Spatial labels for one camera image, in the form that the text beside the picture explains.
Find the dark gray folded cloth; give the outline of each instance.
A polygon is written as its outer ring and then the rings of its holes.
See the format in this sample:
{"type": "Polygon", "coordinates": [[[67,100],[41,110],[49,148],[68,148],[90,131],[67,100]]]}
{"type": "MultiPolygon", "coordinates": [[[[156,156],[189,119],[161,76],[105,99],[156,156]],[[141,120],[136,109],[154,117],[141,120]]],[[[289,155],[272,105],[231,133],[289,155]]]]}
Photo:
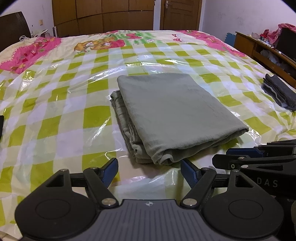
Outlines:
{"type": "Polygon", "coordinates": [[[279,106],[291,111],[296,111],[295,92],[276,75],[269,76],[266,74],[263,80],[262,89],[265,93],[270,95],[279,106]]]}
{"type": "Polygon", "coordinates": [[[122,75],[117,82],[111,101],[138,163],[178,162],[248,131],[188,74],[122,75]]]}

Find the wooden desk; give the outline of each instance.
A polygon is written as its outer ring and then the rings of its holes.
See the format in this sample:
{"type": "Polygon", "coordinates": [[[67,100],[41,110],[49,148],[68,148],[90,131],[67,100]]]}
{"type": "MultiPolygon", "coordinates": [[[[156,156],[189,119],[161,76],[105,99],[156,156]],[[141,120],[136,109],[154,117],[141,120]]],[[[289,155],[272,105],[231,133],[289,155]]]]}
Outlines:
{"type": "Polygon", "coordinates": [[[290,84],[292,87],[296,88],[296,80],[291,77],[287,72],[285,72],[281,67],[271,62],[268,58],[264,57],[260,54],[262,50],[268,50],[272,52],[274,55],[276,55],[280,60],[282,60],[284,63],[288,64],[292,68],[296,69],[296,62],[294,62],[289,57],[280,54],[276,50],[274,50],[271,47],[268,47],[267,45],[257,41],[256,39],[249,37],[247,35],[241,34],[239,32],[236,32],[236,38],[234,47],[251,57],[252,59],[256,60],[258,63],[260,63],[262,66],[264,66],[266,69],[270,70],[274,74],[281,77],[284,81],[286,81],[288,84],[290,84]]]}

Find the door frame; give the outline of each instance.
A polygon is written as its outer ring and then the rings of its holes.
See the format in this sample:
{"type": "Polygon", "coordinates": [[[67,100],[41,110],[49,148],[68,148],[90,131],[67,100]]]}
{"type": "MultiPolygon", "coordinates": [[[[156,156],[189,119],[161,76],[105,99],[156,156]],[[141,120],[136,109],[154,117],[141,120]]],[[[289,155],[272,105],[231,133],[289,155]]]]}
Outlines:
{"type": "MultiPolygon", "coordinates": [[[[165,2],[166,2],[166,0],[161,0],[161,4],[160,4],[160,6],[161,6],[160,7],[160,25],[159,25],[160,30],[163,30],[163,27],[164,27],[165,2]]],[[[195,30],[199,30],[201,12],[202,12],[202,0],[200,0],[199,6],[198,6],[198,14],[197,14],[197,22],[196,22],[195,30]]]]}

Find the wooden wardrobe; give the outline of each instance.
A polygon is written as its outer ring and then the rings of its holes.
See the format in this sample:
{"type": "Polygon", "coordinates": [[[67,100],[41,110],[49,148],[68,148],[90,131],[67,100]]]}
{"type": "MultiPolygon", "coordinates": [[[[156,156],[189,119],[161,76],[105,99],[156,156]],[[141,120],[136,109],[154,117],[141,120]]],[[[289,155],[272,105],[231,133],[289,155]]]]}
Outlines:
{"type": "Polygon", "coordinates": [[[52,0],[59,37],[152,30],[154,0],[52,0]]]}

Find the dark wooden headboard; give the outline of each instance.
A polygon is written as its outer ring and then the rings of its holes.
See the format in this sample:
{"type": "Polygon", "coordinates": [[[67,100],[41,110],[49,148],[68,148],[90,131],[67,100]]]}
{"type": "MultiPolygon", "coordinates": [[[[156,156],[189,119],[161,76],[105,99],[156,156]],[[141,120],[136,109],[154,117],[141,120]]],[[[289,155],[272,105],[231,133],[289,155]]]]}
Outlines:
{"type": "Polygon", "coordinates": [[[0,52],[8,46],[20,41],[25,35],[31,37],[31,33],[22,12],[15,12],[0,17],[0,52]]]}

